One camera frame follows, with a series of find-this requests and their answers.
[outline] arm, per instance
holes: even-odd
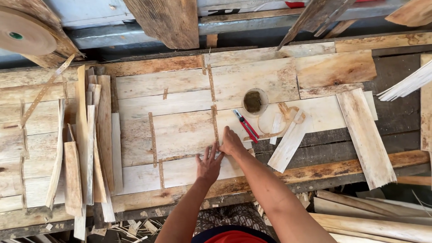
[[[336,242],[309,215],[288,187],[248,153],[238,135],[228,126],[224,129],[223,145],[219,147],[219,151],[232,155],[237,161],[255,198],[272,223],[280,242]]]
[[[217,180],[220,163],[225,155],[221,153],[215,159],[216,147],[215,142],[210,157],[209,147],[205,150],[203,160],[200,159],[199,154],[195,156],[197,179],[168,216],[155,243],[191,242],[201,203],[204,201],[211,185]]]

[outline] paper tape roll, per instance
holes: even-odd
[[[45,55],[57,48],[53,35],[39,21],[8,8],[0,8],[0,48],[27,55]]]

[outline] wooden workbench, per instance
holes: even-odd
[[[406,54],[393,57],[374,58],[378,76],[372,80],[365,82],[365,91],[372,91],[374,95],[383,91],[403,78],[410,75],[420,67],[419,54]],[[399,98],[393,102],[381,102],[375,97],[375,107],[378,114],[376,121],[378,131],[382,136],[387,153],[398,153],[410,150],[420,149],[420,99],[419,91],[415,91],[405,98]],[[253,144],[255,156],[258,160],[267,163],[271,157],[276,145],[269,144],[268,140],[260,141],[258,144]],[[304,166],[325,164],[337,161],[356,159],[356,152],[353,143],[350,141],[350,135],[347,128],[335,129],[330,131],[315,132],[306,134],[300,148],[295,153],[291,160],[288,169]],[[429,163],[423,163],[415,166],[407,166],[395,169],[396,175],[407,176],[430,171]],[[327,179],[319,179],[317,175],[314,180],[308,180],[300,183],[288,184],[288,187],[295,193],[308,192],[316,189],[325,189],[348,183],[365,181],[362,173],[351,174],[347,176],[336,176]],[[158,206],[155,208],[144,208],[133,211],[125,211],[116,213],[116,219],[129,220],[141,219],[146,217],[156,217],[168,215],[175,207],[175,204],[180,200],[181,195],[162,195],[162,197],[174,197],[175,203]],[[228,195],[223,197],[209,198],[203,202],[205,205],[225,206],[237,203],[252,201],[254,199],[250,192]],[[29,208],[27,217],[41,217],[41,215],[50,215],[52,212],[47,207]],[[96,224],[100,223],[101,215],[87,218],[87,225],[93,224],[93,219]],[[54,227],[50,233],[64,230],[73,230],[73,220],[61,221],[52,223]],[[11,237],[24,237],[40,233],[48,233],[45,229],[46,225],[35,225],[22,228],[14,228],[0,231],[0,239]]]

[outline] person's left hand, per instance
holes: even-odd
[[[217,143],[213,143],[212,152],[209,157],[210,148],[207,147],[204,152],[204,158],[201,160],[200,155],[195,155],[195,160],[197,162],[197,181],[202,180],[208,186],[213,185],[213,183],[217,180],[220,171],[220,163],[225,156],[225,153],[220,153],[219,156],[215,159],[217,149]]]

